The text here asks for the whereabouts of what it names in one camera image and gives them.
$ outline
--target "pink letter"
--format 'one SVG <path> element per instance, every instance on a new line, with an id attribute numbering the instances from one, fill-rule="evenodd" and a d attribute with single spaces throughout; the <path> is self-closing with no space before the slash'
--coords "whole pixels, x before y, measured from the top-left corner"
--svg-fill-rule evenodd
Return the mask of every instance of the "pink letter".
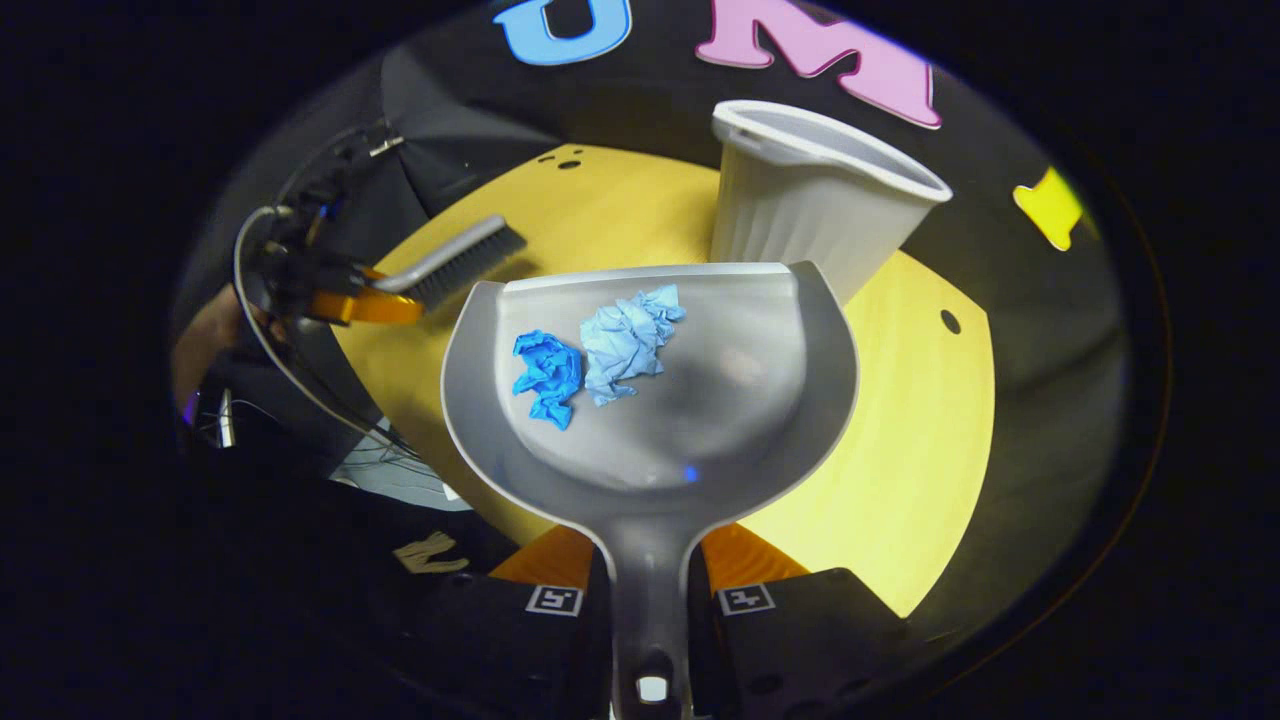
<path id="1" fill-rule="evenodd" d="M 937 129 L 929 65 L 911 53 L 849 20 L 818 24 L 786 0 L 712 0 L 712 38 L 698 46 L 708 63 L 736 68 L 767 68 L 773 55 L 756 42 L 756 26 L 765 29 L 791 69 L 814 77 L 841 58 L 856 53 L 858 69 L 837 79 L 846 92 L 882 110 Z"/>

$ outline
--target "black background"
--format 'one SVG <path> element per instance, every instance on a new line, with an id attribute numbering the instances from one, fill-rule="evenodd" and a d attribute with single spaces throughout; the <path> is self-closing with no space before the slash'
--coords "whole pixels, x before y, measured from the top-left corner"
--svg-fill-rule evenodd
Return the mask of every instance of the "black background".
<path id="1" fill-rule="evenodd" d="M 9 373 L 10 418 L 24 419 L 9 434 L 27 448 L 5 493 L 20 501 L 6 502 L 4 571 L 14 716 L 413 712 L 392 679 L 257 612 L 251 579 L 200 568 L 155 409 L 174 273 L 215 188 L 298 100 L 447 5 L 44 5 L 6 20 L 23 126 L 6 143 L 9 200 L 32 220 L 13 231 L 8 284 L 29 334 L 6 355 L 32 354 Z M 922 716 L 1245 717 L 1277 703 L 1262 532 L 1276 477 L 1263 131 L 1277 27 L 1263 8 L 849 9 L 1005 105 L 1048 109 L 1091 149 L 1147 229 L 1174 323 L 1169 439 L 1126 533 L 1062 607 Z M 215 606 L 241 611 L 211 624 Z M 228 647 L 247 667 L 237 697 L 175 689 L 200 687 Z"/>

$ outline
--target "dustpan handle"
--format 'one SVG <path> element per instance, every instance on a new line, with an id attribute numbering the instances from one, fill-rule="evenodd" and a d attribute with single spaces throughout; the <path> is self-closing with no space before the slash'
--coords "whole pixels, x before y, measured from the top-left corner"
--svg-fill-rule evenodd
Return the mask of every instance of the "dustpan handle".
<path id="1" fill-rule="evenodd" d="M 618 528 L 604 538 L 613 560 L 613 712 L 618 720 L 687 720 L 691 538 Z"/>

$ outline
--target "blue letter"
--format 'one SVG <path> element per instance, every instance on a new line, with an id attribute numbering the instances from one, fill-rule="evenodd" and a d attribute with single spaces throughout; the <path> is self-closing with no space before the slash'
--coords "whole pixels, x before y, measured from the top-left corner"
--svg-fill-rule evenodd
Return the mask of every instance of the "blue letter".
<path id="1" fill-rule="evenodd" d="M 493 22 L 507 33 L 512 55 L 530 65 L 564 65 L 604 55 L 631 32 L 631 5 L 627 0 L 588 0 L 594 24 L 577 37 L 556 37 L 547 27 L 547 5 L 552 0 L 529 0 L 508 8 Z"/>

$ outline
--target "white plastic cup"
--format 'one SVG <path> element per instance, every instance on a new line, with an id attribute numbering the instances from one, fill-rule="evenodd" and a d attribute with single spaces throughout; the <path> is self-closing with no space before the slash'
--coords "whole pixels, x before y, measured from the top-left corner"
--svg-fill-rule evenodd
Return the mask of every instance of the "white plastic cup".
<path id="1" fill-rule="evenodd" d="M 724 149 L 710 260 L 812 260 L 841 305 L 951 200 L 910 155 L 818 113 L 727 100 L 712 131 Z"/>

